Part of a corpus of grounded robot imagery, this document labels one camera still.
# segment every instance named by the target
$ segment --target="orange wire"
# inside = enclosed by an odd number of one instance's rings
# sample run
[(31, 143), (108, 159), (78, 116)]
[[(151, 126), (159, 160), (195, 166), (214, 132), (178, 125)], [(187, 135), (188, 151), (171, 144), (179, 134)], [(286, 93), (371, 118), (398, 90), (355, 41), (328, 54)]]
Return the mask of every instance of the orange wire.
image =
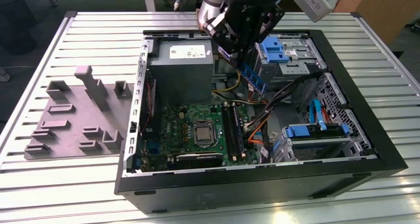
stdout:
[(258, 102), (258, 101), (255, 101), (255, 100), (251, 99), (251, 95), (252, 95), (252, 92), (250, 91), (250, 94), (248, 94), (248, 101), (250, 101), (250, 102)]
[(322, 111), (323, 111), (324, 116), (326, 116), (326, 121), (331, 123), (331, 122), (332, 122), (332, 120), (331, 120), (331, 118), (330, 118), (330, 116), (328, 116), (328, 112), (327, 112), (327, 110), (323, 108), (323, 109), (322, 109)]
[(262, 121), (260, 125), (256, 127), (255, 131), (252, 132), (252, 134), (251, 134), (251, 136), (250, 136), (250, 138), (248, 138), (248, 142), (252, 141), (252, 138), (254, 138), (254, 136), (255, 136), (258, 130), (262, 128), (262, 126), (264, 125), (264, 123), (267, 122), (267, 120), (268, 120), (268, 117), (264, 119), (264, 121)]
[(250, 140), (248, 142), (250, 143), (256, 143), (256, 144), (264, 144), (263, 141), (260, 141), (260, 140)]

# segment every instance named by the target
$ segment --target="black computer case frame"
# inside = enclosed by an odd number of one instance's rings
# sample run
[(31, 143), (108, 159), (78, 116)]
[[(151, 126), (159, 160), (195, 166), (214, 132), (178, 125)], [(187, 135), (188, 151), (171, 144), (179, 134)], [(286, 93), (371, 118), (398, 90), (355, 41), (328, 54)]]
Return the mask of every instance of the black computer case frame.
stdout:
[[(168, 32), (146, 32), (162, 36)], [(171, 31), (171, 34), (198, 31)], [(284, 202), (336, 196), (374, 178), (387, 177), (408, 168), (379, 123), (344, 65), (319, 30), (282, 30), (274, 33), (304, 33), (316, 45), (332, 76), (344, 93), (366, 136), (374, 145), (368, 154), (378, 159), (339, 162), (306, 162), (300, 165), (210, 172), (154, 174), (122, 177), (122, 148), (115, 194), (124, 195), (146, 213), (198, 210), (223, 206)]]

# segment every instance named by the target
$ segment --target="motherboard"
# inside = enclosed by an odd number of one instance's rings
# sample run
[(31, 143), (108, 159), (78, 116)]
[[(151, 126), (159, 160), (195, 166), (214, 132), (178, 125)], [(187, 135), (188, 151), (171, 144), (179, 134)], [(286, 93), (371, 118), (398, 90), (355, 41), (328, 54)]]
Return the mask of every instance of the motherboard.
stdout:
[(250, 121), (244, 104), (164, 107), (159, 142), (148, 142), (150, 165), (155, 171), (172, 170), (186, 160), (222, 162), (220, 166), (258, 163), (243, 125)]

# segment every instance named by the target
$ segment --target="power supply label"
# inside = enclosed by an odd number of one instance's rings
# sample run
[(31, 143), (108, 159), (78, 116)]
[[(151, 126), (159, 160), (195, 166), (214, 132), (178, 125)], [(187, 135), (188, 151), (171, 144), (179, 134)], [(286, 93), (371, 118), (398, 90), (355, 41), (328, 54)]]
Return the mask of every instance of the power supply label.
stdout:
[(171, 59), (206, 58), (204, 45), (175, 45), (170, 48)]

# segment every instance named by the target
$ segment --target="open computer tower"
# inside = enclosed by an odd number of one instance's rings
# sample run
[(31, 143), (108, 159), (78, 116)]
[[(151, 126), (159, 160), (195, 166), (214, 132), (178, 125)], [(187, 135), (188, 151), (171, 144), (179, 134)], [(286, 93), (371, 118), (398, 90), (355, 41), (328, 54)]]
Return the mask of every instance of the open computer tower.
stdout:
[(322, 31), (272, 32), (240, 72), (227, 57), (200, 31), (144, 33), (115, 190), (143, 212), (336, 196), (407, 168)]

